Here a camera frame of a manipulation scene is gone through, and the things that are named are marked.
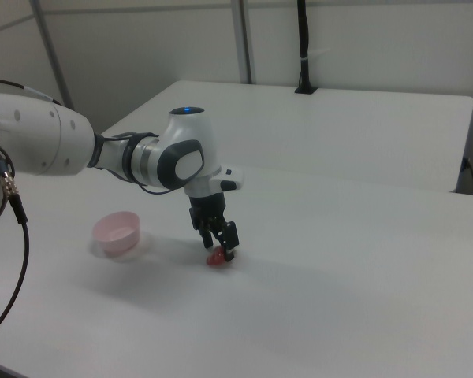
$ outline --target plastic bowl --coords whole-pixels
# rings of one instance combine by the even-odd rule
[[[140,219],[135,213],[112,213],[96,222],[93,239],[109,254],[119,254],[135,246],[140,240]]]

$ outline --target white table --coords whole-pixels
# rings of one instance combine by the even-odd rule
[[[181,191],[150,196],[95,169],[19,176],[32,258],[0,364],[61,378],[473,376],[473,197],[244,169],[226,195],[241,245],[225,269],[204,264]],[[112,261],[90,232],[120,209],[143,238]],[[0,219],[0,312],[20,268],[13,223]]]
[[[110,130],[161,132],[178,106],[199,106],[222,160],[349,180],[456,189],[473,98],[180,81]]]

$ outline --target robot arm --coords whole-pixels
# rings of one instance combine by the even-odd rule
[[[79,113],[52,102],[0,94],[0,146],[17,170],[36,175],[74,175],[83,168],[111,171],[130,183],[176,190],[184,188],[193,227],[206,248],[210,234],[222,245],[225,260],[238,245],[233,222],[226,222],[224,191],[244,182],[239,169],[222,166],[210,120],[203,109],[184,107],[169,115],[163,135],[94,134]]]

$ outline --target cable connector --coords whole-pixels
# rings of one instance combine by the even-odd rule
[[[6,198],[9,198],[11,195],[19,194],[14,178],[10,175],[7,164],[3,160],[0,160],[0,184],[2,185],[3,194]]]
[[[0,160],[0,184],[2,185],[3,195],[5,195],[10,206],[13,208],[17,223],[26,224],[28,218],[23,208],[23,202],[19,196],[14,178],[10,175],[7,164],[3,160]]]

